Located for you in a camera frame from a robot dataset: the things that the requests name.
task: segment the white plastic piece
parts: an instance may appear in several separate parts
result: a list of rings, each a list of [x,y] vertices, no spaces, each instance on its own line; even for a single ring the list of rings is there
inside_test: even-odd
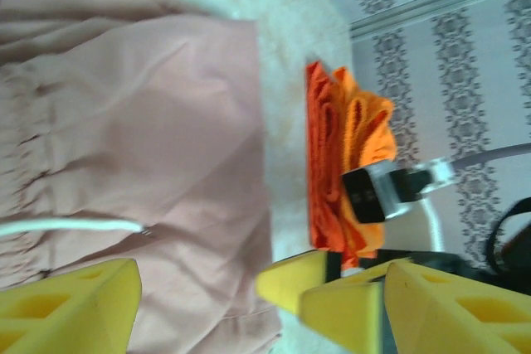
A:
[[[0,236],[21,234],[39,230],[126,230],[134,233],[143,232],[145,227],[134,221],[42,218],[20,221],[4,221],[0,224]]]
[[[354,267],[351,269],[342,269],[341,270],[341,278],[350,277],[351,275],[355,275],[358,273],[361,273],[365,269],[362,269],[361,267]]]
[[[408,213],[385,223],[383,248],[445,251],[441,220],[429,198],[413,202]]]
[[[413,167],[414,170],[427,170],[433,177],[433,183],[425,186],[421,194],[438,190],[455,184],[455,171],[447,158],[433,159],[430,162],[420,163]]]

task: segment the black strap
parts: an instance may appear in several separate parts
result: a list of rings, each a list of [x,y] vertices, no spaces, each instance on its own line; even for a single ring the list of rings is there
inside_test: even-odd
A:
[[[337,252],[326,253],[326,267],[324,269],[324,283],[325,284],[341,278],[342,259],[343,259],[342,253],[337,253]]]
[[[504,276],[507,279],[511,279],[514,282],[521,281],[522,283],[525,283],[526,279],[529,279],[529,277],[531,277],[531,268],[510,268],[502,261],[502,259],[499,259],[495,248],[499,229],[504,224],[504,222],[512,216],[521,215],[523,213],[531,213],[531,197],[516,202],[514,206],[510,208],[509,211],[505,213],[505,215],[496,223],[494,229],[492,230],[492,233],[489,236],[489,239],[487,240],[487,245],[485,247],[485,255],[487,258],[487,263],[489,263],[490,268],[495,273]]]

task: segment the wall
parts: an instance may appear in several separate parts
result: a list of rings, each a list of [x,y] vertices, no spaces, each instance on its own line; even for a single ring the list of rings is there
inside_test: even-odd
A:
[[[361,86],[396,105],[400,163],[531,141],[531,0],[331,1],[351,23]],[[485,264],[492,223],[531,196],[529,165],[531,155],[469,167],[431,195],[448,251]]]

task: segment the orange cloth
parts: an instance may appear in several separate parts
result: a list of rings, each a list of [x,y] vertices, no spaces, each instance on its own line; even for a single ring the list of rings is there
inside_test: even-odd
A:
[[[383,159],[397,148],[389,128],[392,102],[359,89],[346,68],[327,76],[320,62],[306,68],[309,231],[314,247],[343,253],[343,267],[374,257],[381,224],[356,220],[341,175]]]

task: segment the gray tube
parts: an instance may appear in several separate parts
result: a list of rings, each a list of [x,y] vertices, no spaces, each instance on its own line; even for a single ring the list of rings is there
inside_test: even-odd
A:
[[[484,151],[482,153],[475,153],[473,155],[457,159],[452,162],[451,165],[457,171],[477,163],[486,163],[488,161],[494,161],[495,159],[514,157],[516,155],[523,155],[525,153],[531,153],[531,143],[512,145],[510,147],[496,148],[490,151]]]

